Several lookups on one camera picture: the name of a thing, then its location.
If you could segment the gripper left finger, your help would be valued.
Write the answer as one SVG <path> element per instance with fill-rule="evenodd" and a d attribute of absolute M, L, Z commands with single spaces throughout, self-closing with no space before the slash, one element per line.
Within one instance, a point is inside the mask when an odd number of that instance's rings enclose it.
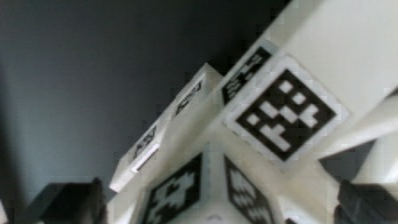
<path fill-rule="evenodd" d="M 20 217 L 20 224 L 109 224 L 102 180 L 50 183 Z"/>

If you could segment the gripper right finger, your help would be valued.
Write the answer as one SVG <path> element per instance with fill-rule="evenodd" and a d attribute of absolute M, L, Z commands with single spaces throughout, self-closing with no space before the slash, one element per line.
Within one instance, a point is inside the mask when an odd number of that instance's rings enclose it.
<path fill-rule="evenodd" d="M 342 182 L 335 224 L 398 224 L 398 184 Z"/>

